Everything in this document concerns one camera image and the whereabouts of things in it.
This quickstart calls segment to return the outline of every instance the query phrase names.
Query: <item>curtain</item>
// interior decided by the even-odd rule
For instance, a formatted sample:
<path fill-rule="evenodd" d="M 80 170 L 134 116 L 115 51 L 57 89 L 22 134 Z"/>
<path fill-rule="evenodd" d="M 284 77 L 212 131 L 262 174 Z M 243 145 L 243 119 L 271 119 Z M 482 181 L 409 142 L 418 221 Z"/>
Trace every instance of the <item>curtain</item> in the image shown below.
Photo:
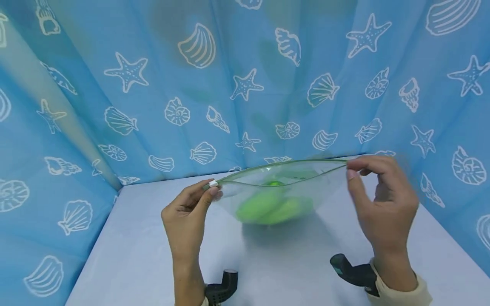
<path fill-rule="evenodd" d="M 0 304 L 63 305 L 121 186 L 359 153 L 397 158 L 490 276 L 486 13 L 0 1 Z"/>

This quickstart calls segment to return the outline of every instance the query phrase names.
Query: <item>green fruit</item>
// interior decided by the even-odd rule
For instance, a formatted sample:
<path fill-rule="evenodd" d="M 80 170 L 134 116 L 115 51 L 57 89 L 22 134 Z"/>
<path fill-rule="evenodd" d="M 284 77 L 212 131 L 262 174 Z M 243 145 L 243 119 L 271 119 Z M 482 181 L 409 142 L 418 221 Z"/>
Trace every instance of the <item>green fruit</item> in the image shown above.
<path fill-rule="evenodd" d="M 260 191 L 245 200 L 235 212 L 236 218 L 243 223 L 255 223 L 260 217 L 276 209 L 284 201 L 281 196 L 282 188 L 271 189 Z"/>
<path fill-rule="evenodd" d="M 257 223 L 273 225 L 307 214 L 314 209 L 313 200 L 306 197 L 291 197 L 277 208 L 257 220 Z"/>

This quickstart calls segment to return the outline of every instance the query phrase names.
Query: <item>sleeve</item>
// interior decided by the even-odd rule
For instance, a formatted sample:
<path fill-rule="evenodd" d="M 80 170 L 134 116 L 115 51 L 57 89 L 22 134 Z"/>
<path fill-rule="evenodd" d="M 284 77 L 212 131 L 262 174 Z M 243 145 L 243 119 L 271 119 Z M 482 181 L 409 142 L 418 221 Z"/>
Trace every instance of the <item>sleeve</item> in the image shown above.
<path fill-rule="evenodd" d="M 378 276 L 376 287 L 379 297 L 368 294 L 367 298 L 373 306 L 429 306 L 432 303 L 432 296 L 427 288 L 427 283 L 416 274 L 418 287 L 411 292 L 401 292 L 388 288 L 374 267 L 373 261 L 370 262 L 373 271 Z"/>

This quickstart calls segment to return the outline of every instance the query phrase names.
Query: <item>clear plastic bag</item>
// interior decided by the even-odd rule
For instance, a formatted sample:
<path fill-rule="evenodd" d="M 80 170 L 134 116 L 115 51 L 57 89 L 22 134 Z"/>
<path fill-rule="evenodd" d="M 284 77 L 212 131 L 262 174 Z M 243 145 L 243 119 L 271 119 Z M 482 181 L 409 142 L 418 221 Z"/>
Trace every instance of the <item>clear plastic bag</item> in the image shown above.
<path fill-rule="evenodd" d="M 211 182 L 216 202 L 243 223 L 273 225 L 309 214 L 345 181 L 347 160 L 299 160 L 262 165 Z"/>

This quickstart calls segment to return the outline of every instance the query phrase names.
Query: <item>white surface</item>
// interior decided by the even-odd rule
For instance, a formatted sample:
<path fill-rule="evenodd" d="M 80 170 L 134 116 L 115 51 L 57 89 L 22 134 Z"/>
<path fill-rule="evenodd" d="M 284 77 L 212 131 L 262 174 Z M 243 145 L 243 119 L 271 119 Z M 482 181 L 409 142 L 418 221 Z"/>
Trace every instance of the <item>white surface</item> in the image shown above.
<path fill-rule="evenodd" d="M 210 177 L 124 187 L 66 305 L 172 306 L 172 261 L 160 211 L 185 186 Z M 365 178 L 371 194 L 376 183 L 374 175 Z M 409 252 L 433 306 L 489 304 L 490 279 L 422 206 Z M 353 265 L 372 256 L 345 185 L 317 214 L 269 228 L 243 226 L 214 203 L 200 264 L 207 283 L 221 282 L 224 269 L 239 271 L 238 290 L 225 305 L 368 305 L 364 291 L 330 266 L 336 253 Z"/>

